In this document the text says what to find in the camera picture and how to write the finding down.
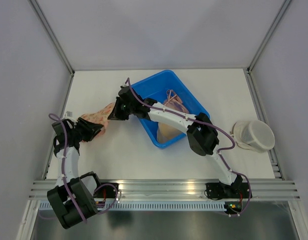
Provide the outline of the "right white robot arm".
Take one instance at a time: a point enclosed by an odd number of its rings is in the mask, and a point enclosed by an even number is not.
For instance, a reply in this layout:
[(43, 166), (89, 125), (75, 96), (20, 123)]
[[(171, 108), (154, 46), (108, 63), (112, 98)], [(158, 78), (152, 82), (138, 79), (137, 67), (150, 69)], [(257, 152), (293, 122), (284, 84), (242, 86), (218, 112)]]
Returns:
[(166, 124), (184, 133), (194, 153), (203, 157), (209, 155), (213, 159), (223, 194), (232, 198), (239, 193), (242, 174), (232, 170), (221, 155), (221, 151), (233, 149), (235, 142), (229, 134), (213, 125), (205, 113), (185, 114), (155, 99), (142, 99), (131, 86), (122, 86), (108, 119), (125, 121), (130, 115)]

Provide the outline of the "floral mesh laundry bag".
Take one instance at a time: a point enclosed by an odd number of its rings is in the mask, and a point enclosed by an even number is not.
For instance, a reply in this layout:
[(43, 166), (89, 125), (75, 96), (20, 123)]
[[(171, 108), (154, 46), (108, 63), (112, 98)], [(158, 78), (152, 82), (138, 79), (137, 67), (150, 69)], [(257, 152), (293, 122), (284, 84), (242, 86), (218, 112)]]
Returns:
[(98, 133), (95, 138), (100, 137), (101, 135), (105, 134), (106, 129), (109, 125), (109, 120), (107, 118), (112, 113), (114, 105), (115, 103), (112, 102), (106, 107), (104, 107), (103, 109), (99, 110), (98, 112), (86, 113), (80, 116), (81, 118), (83, 118), (84, 120), (88, 122), (91, 122), (94, 124), (100, 124), (104, 126), (101, 132)]

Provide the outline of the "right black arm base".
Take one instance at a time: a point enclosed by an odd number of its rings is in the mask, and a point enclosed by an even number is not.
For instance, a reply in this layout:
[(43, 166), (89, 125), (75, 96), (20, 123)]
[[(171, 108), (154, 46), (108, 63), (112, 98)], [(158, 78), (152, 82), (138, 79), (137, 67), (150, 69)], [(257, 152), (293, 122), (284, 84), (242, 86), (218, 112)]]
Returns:
[(248, 199), (251, 190), (246, 182), (243, 182), (237, 189), (232, 189), (230, 186), (225, 186), (220, 182), (211, 182), (205, 184), (206, 188), (204, 195), (211, 200), (224, 199)]

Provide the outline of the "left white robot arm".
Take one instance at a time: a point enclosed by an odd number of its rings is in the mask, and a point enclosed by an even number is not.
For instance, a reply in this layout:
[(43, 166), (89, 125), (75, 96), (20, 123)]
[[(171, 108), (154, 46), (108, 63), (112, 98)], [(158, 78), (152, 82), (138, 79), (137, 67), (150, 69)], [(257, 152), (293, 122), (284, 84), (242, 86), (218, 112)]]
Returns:
[(64, 229), (68, 229), (97, 214), (94, 198), (102, 195), (103, 186), (94, 172), (78, 173), (80, 143), (92, 141), (104, 125), (78, 119), (60, 118), (50, 113), (54, 121), (54, 155), (58, 159), (55, 187), (47, 192), (47, 199)]

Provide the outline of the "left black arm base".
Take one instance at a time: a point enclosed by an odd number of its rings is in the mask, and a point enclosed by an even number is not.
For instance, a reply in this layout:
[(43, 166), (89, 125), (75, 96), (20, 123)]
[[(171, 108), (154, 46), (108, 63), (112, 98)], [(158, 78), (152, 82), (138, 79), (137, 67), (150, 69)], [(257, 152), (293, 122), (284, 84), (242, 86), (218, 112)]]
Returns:
[(118, 196), (119, 184), (103, 182), (96, 187), (93, 193), (95, 199), (115, 199)]

